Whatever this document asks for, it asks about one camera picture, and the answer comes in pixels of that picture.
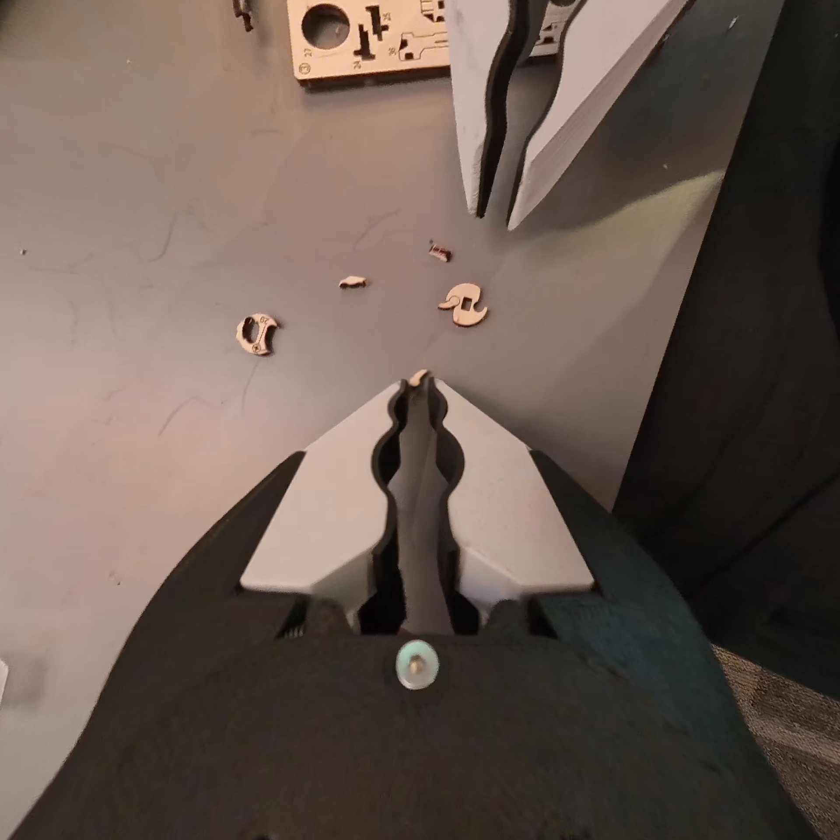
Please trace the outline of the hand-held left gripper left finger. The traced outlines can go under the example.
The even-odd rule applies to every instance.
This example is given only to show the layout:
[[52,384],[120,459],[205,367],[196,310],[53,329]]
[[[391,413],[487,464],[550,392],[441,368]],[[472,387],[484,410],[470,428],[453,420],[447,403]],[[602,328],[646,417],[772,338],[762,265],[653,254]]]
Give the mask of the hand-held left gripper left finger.
[[399,380],[297,453],[243,589],[335,602],[365,632],[400,628],[406,600],[389,483],[406,420],[407,382]]

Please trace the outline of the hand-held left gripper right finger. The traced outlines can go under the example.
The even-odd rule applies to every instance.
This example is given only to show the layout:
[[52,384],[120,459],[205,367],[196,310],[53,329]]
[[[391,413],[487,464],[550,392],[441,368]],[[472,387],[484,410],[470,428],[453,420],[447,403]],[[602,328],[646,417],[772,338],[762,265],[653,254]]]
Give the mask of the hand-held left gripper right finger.
[[437,567],[452,626],[481,627],[500,602],[593,591],[529,446],[436,377],[427,401],[445,482]]

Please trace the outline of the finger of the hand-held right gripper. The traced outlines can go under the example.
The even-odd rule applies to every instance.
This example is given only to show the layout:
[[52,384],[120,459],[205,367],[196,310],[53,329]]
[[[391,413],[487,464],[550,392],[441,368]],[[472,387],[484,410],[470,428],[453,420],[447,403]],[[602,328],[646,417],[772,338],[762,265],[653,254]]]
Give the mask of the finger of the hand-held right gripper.
[[507,96],[529,42],[527,1],[447,2],[458,159],[470,215],[485,215],[505,143]]
[[686,1],[586,1],[563,21],[553,95],[523,146],[507,214],[519,227],[677,23]]

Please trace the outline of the wooden hub disc part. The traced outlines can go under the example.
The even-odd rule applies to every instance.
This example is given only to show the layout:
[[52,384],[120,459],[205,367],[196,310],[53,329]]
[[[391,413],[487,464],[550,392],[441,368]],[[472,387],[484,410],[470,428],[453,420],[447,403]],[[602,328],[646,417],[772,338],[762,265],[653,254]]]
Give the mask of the wooden hub disc part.
[[451,288],[437,309],[452,312],[453,322],[460,328],[471,328],[482,322],[489,313],[479,308],[481,289],[474,283],[462,282]]

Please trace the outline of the punched wooden parts sheet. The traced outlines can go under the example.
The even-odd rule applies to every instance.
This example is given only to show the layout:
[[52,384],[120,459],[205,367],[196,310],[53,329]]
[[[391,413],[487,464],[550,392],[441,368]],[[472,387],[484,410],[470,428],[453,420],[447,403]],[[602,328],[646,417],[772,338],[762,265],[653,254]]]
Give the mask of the punched wooden parts sheet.
[[448,74],[446,1],[288,1],[303,86]]

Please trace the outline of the round wooden clip part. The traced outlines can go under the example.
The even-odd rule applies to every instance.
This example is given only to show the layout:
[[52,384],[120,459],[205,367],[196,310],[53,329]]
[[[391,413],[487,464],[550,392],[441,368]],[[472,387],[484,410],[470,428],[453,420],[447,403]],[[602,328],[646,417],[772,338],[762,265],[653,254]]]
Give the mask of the round wooden clip part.
[[274,353],[273,341],[281,324],[269,314],[256,312],[241,321],[236,328],[236,340],[247,353],[258,357]]

